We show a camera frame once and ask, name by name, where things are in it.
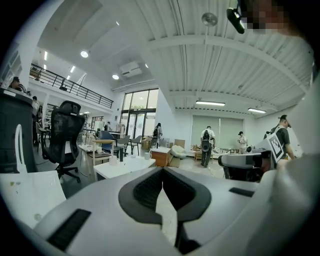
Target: white chair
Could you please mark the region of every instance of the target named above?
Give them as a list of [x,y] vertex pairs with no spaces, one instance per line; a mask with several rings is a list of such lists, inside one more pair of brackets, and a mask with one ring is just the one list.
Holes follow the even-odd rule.
[[138,137],[134,138],[134,139],[131,139],[130,140],[130,146],[131,146],[131,155],[133,155],[133,149],[135,146],[137,146],[137,149],[138,149],[138,156],[139,156],[139,147],[138,147],[138,144],[141,143],[141,139],[142,139],[142,136],[139,135]]

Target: chair base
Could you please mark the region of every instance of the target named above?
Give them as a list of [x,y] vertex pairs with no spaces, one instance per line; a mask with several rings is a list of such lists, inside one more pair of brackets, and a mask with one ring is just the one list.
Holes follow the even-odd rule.
[[70,177],[76,178],[76,181],[80,183],[81,182],[80,178],[70,173],[69,171],[71,170],[74,170],[76,173],[78,172],[77,167],[63,167],[61,165],[58,165],[58,167],[56,168],[56,171],[58,172],[58,178],[60,179],[62,175],[68,175]]

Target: cardboard box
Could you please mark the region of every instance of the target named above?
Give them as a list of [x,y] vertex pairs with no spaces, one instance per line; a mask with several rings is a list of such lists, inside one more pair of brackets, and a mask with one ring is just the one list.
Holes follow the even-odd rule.
[[150,145],[151,145],[151,141],[150,140],[143,139],[141,141],[141,148],[144,149],[144,150],[149,150],[150,149]]

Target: black pants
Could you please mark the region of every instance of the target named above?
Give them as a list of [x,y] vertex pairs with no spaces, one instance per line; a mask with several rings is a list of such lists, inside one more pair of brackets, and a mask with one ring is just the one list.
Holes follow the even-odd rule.
[[201,164],[205,167],[208,166],[211,157],[212,145],[210,144],[209,150],[207,152],[202,151]]

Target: white t-shirt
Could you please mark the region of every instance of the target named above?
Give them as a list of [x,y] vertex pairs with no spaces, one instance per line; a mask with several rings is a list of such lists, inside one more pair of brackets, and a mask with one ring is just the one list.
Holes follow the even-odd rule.
[[246,136],[242,136],[239,138],[239,147],[240,149],[246,149],[247,148],[247,138]]
[[211,138],[214,138],[215,137],[215,133],[214,133],[214,131],[213,130],[211,130],[211,129],[205,129],[205,130],[203,130],[202,131],[202,133],[201,133],[201,139],[203,139],[204,138],[204,135],[205,135],[205,131],[208,131],[208,133],[209,133],[209,135],[210,135],[210,143],[213,145],[214,144],[214,140],[213,139],[211,139]]

